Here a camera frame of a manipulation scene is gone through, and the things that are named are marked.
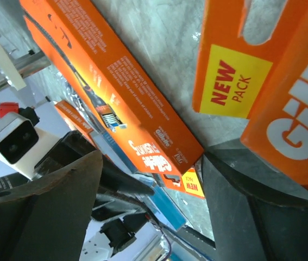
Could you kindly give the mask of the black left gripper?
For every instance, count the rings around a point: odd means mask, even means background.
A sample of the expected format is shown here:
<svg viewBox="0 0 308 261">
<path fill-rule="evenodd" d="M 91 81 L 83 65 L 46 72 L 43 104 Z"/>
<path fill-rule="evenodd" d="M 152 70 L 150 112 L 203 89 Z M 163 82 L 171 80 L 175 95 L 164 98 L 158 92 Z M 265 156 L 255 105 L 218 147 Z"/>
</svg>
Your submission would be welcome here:
<svg viewBox="0 0 308 261">
<path fill-rule="evenodd" d="M 77 130 L 68 132 L 35 165 L 36 177 L 47 175 L 89 154 L 96 148 Z M 100 233 L 110 241 L 114 253 L 135 241 L 135 233 L 153 212 L 135 195 L 152 196 L 153 189 L 124 173 L 107 157 L 103 157 L 102 175 L 91 217 L 103 222 Z"/>
</svg>

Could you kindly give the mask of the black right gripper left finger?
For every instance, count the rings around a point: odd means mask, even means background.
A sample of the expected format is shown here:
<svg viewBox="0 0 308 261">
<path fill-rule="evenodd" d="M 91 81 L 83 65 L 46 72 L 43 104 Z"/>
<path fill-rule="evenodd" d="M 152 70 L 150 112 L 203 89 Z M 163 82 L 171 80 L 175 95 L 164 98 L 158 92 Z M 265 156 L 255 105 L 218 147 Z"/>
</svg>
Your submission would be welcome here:
<svg viewBox="0 0 308 261">
<path fill-rule="evenodd" d="M 102 154 L 0 196 L 0 260 L 78 260 L 100 177 Z"/>
</svg>

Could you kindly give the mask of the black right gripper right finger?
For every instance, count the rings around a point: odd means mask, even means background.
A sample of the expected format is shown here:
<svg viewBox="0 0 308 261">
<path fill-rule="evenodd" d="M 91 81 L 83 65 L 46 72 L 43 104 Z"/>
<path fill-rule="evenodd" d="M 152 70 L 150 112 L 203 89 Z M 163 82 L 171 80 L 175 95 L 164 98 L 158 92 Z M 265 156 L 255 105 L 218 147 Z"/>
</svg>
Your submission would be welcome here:
<svg viewBox="0 0 308 261">
<path fill-rule="evenodd" d="M 308 260 L 308 191 L 237 141 L 207 148 L 203 190 L 218 260 Z"/>
</svg>

